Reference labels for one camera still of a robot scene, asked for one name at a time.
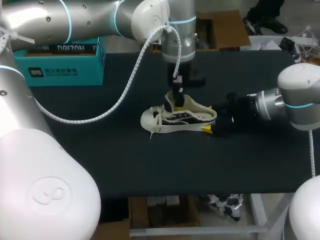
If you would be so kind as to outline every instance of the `black shoe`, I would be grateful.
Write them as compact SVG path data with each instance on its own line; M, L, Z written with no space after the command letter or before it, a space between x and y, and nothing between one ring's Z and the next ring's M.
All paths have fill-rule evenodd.
M252 21L248 20L248 18L243 19L243 23L245 25L246 32L249 36L262 36L263 33L261 32L261 27L258 23L253 23Z
M286 34L288 32L288 28L275 17L263 16L259 21L259 25L274 31L276 34Z

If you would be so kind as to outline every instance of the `cardboard box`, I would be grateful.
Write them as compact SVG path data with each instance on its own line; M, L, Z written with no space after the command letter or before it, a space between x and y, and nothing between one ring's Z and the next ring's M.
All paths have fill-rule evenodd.
M101 38L53 47L57 50L42 46L30 53L21 50L13 54L28 86L102 85L106 50Z
M197 51L240 50L242 46L250 46L246 27L238 10L217 11L196 14L196 32L201 42L209 49ZM152 45L151 52L160 52L158 45Z
M148 207L147 199L133 198L130 203L132 227L141 228L182 228L199 225L197 206L193 196L179 196L179 205L157 205Z
M90 240L129 240L130 202L128 198L101 201L100 224Z

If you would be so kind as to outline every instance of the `white canvas sneaker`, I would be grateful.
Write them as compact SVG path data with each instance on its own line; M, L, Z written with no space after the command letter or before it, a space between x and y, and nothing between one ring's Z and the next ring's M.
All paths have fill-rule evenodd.
M153 106L146 110L140 119L141 126L153 133L171 133L176 131L202 131L202 127L215 123L217 112L195 102L184 95L182 109L175 108L172 92L165 95L162 106Z

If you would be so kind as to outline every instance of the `black and white shoe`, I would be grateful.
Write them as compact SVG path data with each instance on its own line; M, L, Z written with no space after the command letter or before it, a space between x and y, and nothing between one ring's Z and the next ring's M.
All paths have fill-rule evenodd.
M245 25L246 32L249 36L262 36L263 33L261 31L261 26L259 23L255 23L250 21L248 18L243 19L243 23Z
M140 119L141 126L153 133L171 133L176 131L202 131L215 123L217 112L195 102L189 95L184 95L182 109L175 109L172 92L165 95L162 106L153 106L146 110Z
M224 215L238 222L241 216L241 206L243 204L242 194L218 194L218 195L202 195L199 199L208 204L213 211L220 210Z

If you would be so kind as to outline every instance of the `shoe tongue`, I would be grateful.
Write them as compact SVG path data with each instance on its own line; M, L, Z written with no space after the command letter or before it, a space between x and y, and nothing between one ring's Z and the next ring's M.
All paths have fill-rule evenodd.
M164 109L169 113L172 113L175 109L175 102L174 102L172 91L169 91L164 96Z

